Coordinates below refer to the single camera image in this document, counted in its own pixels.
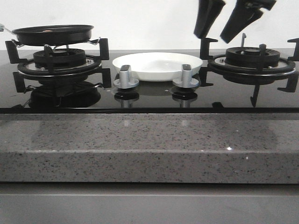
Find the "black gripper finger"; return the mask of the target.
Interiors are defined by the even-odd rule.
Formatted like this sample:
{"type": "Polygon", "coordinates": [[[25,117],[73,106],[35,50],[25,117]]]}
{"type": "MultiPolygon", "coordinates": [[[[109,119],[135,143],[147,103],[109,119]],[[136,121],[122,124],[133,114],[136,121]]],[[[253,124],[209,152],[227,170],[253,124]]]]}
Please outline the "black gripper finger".
{"type": "Polygon", "coordinates": [[[206,38],[211,26],[225,6],[223,0],[199,0],[194,34],[197,38],[206,38]]]}
{"type": "Polygon", "coordinates": [[[237,0],[235,8],[220,37],[225,43],[231,42],[242,30],[261,18],[261,8],[271,10],[276,0],[237,0]]]}

